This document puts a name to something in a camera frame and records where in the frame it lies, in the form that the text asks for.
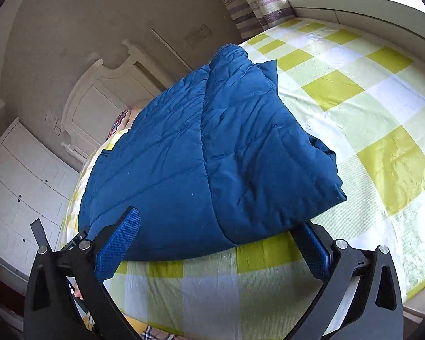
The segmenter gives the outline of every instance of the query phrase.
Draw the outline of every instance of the gray wall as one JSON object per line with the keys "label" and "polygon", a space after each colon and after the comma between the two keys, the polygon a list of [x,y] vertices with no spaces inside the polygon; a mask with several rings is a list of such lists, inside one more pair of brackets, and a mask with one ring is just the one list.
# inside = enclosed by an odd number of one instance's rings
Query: gray wall
{"label": "gray wall", "polygon": [[[192,48],[184,37],[201,24],[212,36]],[[36,138],[79,170],[61,146],[69,137],[57,136],[44,117],[50,111],[61,119],[71,89],[95,60],[118,67],[128,56],[124,38],[140,44],[173,79],[184,76],[150,28],[193,68],[223,44],[241,42],[221,0],[23,0],[6,47],[0,97]]]}

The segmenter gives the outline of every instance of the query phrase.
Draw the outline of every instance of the green checkered pattern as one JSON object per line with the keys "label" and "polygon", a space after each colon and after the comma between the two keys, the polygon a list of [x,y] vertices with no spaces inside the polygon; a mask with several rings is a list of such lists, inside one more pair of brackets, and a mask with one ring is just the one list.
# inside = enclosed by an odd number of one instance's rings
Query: green checkered pattern
{"label": "green checkered pattern", "polygon": [[[348,201],[314,222],[356,248],[387,245],[403,297],[417,292],[425,285],[425,65],[375,36],[310,19],[242,47],[255,63],[277,60],[279,97],[337,153]],[[62,243],[76,232],[82,177]],[[125,314],[168,332],[259,340],[284,338],[321,283],[285,233],[192,260],[123,262],[106,285]]]}

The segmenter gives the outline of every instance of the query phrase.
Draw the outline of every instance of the folded jacket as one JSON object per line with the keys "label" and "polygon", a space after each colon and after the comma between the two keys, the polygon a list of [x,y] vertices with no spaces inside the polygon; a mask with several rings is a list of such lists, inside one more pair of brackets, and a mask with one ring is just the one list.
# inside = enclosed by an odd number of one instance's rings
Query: folded jacket
{"label": "folded jacket", "polygon": [[346,200],[335,153],[277,95],[277,62],[222,47],[149,103],[93,167],[80,205],[89,239],[129,207],[127,260],[178,260],[290,230]]}

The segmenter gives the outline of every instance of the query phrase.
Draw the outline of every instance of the white headboard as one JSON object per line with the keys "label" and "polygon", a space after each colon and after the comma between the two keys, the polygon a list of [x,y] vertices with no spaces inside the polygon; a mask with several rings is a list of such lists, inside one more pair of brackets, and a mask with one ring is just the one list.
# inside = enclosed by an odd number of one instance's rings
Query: white headboard
{"label": "white headboard", "polygon": [[77,81],[66,101],[61,131],[70,143],[66,150],[85,162],[104,143],[120,112],[133,105],[145,107],[173,81],[140,47],[123,41],[129,57],[117,69],[96,61]]}

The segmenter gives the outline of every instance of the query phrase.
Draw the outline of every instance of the white cabinet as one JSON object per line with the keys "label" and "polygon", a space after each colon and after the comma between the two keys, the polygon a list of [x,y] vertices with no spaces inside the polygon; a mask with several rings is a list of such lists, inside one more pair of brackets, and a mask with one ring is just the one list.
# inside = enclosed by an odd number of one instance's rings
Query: white cabinet
{"label": "white cabinet", "polygon": [[0,263],[23,278],[37,251],[30,224],[40,219],[55,249],[78,173],[16,119],[0,138]]}

